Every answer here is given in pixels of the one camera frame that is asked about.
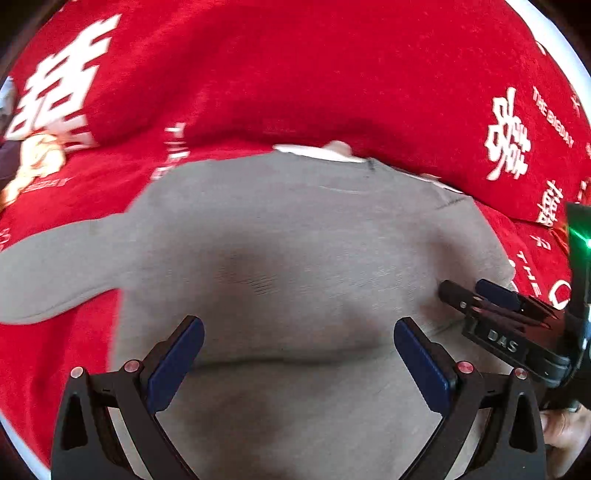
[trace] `white chinese character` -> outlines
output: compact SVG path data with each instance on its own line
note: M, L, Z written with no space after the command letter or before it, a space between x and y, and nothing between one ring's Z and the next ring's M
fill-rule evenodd
M484 146L488 149L489 160L497 162L497 165L488 174L487 180L497 180L503 167L506 172L512 173L515 179L527 172L523 153L531 150L531 142L527 139L527 128L523 126L519 117L513 116L515 92L515 88L509 87L506 98L492 99L492 112L498 124L488 126Z
M61 52L49 55L37 65L37 70L25 84L26 94L18 104L18 113L8 127L8 140L23 140L31 133L45 129L66 144L73 144L67 145L66 151L96 146L90 132L70 134L72 130L87 125L86 115L80 114L68 120L64 118L82 109L99 68L95 65L85 69L85 64L104 55L111 38L93 42L113 30L119 17L115 15L93 23Z
M4 250L4 246L10 241L10 228L0 230L0 252Z
M534 235L530 235L530 237L533 240L535 240L536 246L543 247L546 250L552 250L552 247L550 246L550 243L547 242L546 240L544 240L543 238L540 238L539 236L534 236Z
M564 198L562 189L556 188L555 181L546 181L548 189L542 194L542 203L538 204L540 214L536 222L545 226L552 226L556 221L556 211L560 200Z

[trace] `finger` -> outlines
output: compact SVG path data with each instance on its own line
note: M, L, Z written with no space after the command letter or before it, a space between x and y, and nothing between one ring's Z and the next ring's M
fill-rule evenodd
M560 478L566 475L569 468L573 466L583 446L580 449L553 449L547 456L546 469L549 478Z
M548 455L548 474L563 476L579 456L591 434L591 412L582 407L578 412L566 410L540 413L544 441L555 447Z
M578 412L551 410L540 414L544 441L559 449L571 449L589 440L591 412L584 407Z

